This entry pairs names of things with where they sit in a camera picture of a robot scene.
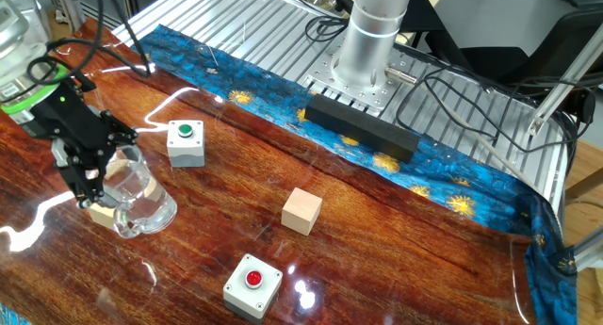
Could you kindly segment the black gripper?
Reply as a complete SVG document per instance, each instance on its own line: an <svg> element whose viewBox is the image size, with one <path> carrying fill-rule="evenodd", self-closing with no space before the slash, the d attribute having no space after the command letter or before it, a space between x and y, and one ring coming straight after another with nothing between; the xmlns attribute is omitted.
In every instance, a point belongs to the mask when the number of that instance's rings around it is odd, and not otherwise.
<svg viewBox="0 0 603 325"><path fill-rule="evenodd" d="M88 106L67 83L29 108L33 120L25 131L33 138L53 139L53 167L71 190L81 209L90 208L105 195L102 151L116 146L136 145L139 134L109 110Z"/></svg>

